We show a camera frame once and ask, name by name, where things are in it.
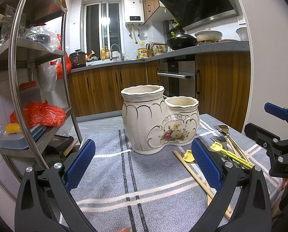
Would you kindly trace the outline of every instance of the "range hood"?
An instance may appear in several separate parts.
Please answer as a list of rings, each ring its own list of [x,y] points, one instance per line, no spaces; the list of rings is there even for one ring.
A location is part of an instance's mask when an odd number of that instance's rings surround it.
[[[235,0],[160,0],[185,29],[237,15]]]

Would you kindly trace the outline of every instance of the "rice cooker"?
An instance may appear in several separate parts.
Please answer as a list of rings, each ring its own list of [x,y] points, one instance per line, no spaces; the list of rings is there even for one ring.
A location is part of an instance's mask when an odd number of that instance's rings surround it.
[[[69,56],[70,62],[72,64],[71,69],[80,68],[86,66],[86,53],[79,50],[71,53]]]

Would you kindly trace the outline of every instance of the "striped cloth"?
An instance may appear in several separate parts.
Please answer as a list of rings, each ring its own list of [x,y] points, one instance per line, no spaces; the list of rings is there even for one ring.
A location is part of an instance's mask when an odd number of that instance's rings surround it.
[[[210,147],[213,128],[222,122],[203,114],[196,137]],[[278,194],[281,179],[270,177],[266,150],[230,128],[231,137],[245,151],[252,163],[259,165],[272,199]],[[172,153],[182,156],[191,145],[165,146],[153,155],[140,155],[131,149],[124,130],[87,135],[96,143],[96,155],[79,186],[71,194],[82,212],[98,232],[116,232],[132,227],[132,232],[186,232],[207,208],[207,195]],[[198,176],[205,178],[196,164],[190,164]],[[234,210],[240,189],[231,200]],[[61,216],[60,223],[66,225]],[[220,225],[227,223],[225,218]]]

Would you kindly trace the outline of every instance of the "red plastic bag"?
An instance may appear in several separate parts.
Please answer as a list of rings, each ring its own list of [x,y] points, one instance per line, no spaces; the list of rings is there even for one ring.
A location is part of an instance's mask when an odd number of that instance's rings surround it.
[[[66,54],[66,63],[67,63],[67,74],[69,74],[71,72],[72,64],[67,54]],[[62,63],[59,63],[57,66],[57,79],[62,79],[62,78],[63,78],[63,65]]]
[[[37,124],[61,127],[66,120],[66,114],[64,110],[55,105],[49,105],[48,101],[40,104],[37,102],[29,102],[23,108],[25,120],[29,128],[34,127]],[[11,123],[18,123],[15,112],[10,115]]]

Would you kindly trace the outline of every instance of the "corn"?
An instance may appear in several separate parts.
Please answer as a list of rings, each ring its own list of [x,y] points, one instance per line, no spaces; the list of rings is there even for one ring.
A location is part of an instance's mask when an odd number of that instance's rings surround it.
[[[6,132],[9,133],[20,133],[21,129],[19,127],[19,124],[12,123],[12,124],[7,124],[6,125]]]

